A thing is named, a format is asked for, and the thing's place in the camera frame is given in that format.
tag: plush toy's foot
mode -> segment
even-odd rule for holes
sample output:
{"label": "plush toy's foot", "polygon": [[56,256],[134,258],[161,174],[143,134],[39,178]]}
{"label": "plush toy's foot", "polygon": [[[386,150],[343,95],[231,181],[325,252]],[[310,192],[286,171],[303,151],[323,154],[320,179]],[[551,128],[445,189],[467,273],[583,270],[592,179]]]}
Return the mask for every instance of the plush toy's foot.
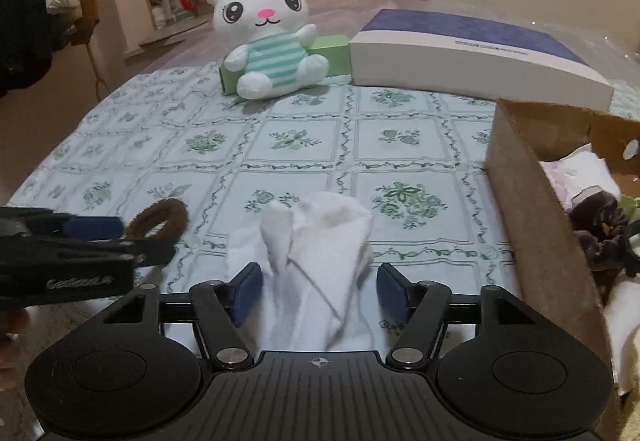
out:
{"label": "plush toy's foot", "polygon": [[321,55],[309,55],[298,64],[296,83],[300,87],[317,84],[329,72],[329,60]]}
{"label": "plush toy's foot", "polygon": [[266,74],[247,72],[238,80],[238,96],[245,100],[264,100],[273,97],[273,85]]}

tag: purple box lid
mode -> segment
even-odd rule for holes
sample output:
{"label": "purple box lid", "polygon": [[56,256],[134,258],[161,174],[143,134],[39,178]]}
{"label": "purple box lid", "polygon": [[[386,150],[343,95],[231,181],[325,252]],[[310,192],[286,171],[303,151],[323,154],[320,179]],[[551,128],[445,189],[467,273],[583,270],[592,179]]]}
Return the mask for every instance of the purple box lid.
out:
{"label": "purple box lid", "polygon": [[410,31],[451,36],[539,51],[584,64],[579,56],[551,35],[483,18],[411,9],[382,9],[362,30]]}

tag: green box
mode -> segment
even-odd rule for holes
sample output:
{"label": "green box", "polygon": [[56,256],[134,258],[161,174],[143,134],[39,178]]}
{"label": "green box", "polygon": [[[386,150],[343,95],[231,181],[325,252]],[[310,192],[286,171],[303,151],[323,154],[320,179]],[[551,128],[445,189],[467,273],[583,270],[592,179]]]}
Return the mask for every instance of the green box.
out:
{"label": "green box", "polygon": [[[351,74],[349,63],[349,39],[345,35],[319,36],[306,50],[310,55],[322,55],[329,60],[327,76]],[[236,86],[244,71],[231,72],[220,66],[220,81],[225,94],[235,94]]]}

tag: floral tablecloth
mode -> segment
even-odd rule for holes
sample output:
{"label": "floral tablecloth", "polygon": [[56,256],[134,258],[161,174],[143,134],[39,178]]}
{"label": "floral tablecloth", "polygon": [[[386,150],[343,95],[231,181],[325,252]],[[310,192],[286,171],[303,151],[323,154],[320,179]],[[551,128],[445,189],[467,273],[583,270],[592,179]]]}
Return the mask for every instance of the floral tablecloth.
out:
{"label": "floral tablecloth", "polygon": [[[179,292],[225,276],[228,233],[265,204],[332,190],[371,210],[373,267],[391,262],[411,280],[436,280],[457,293],[485,284],[518,293],[483,169],[494,103],[349,81],[329,78],[285,98],[247,102],[223,96],[215,63],[136,76],[84,118],[11,202],[128,221],[158,199],[180,198],[191,222],[178,253],[168,267],[137,277]],[[612,111],[638,117],[638,92],[617,83]],[[22,369],[108,303],[40,309],[22,339]],[[373,268],[362,311],[386,350],[399,326],[380,313]],[[449,343],[469,334],[452,329]],[[174,337],[193,342],[184,329]],[[0,418],[0,439],[37,437],[23,391],[2,393]]]}

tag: brown cardboard box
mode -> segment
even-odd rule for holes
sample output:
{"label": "brown cardboard box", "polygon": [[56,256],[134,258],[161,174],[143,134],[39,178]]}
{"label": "brown cardboard box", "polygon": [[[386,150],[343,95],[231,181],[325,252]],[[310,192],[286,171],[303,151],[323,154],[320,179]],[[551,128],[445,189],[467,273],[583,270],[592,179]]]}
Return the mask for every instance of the brown cardboard box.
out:
{"label": "brown cardboard box", "polygon": [[[640,138],[638,121],[574,106],[499,100],[486,157],[524,300],[608,365],[609,338],[591,271],[538,161],[560,159],[591,143],[623,193],[636,195],[640,158],[622,158],[633,138]],[[619,423],[620,404],[612,395],[597,432],[614,441]]]}

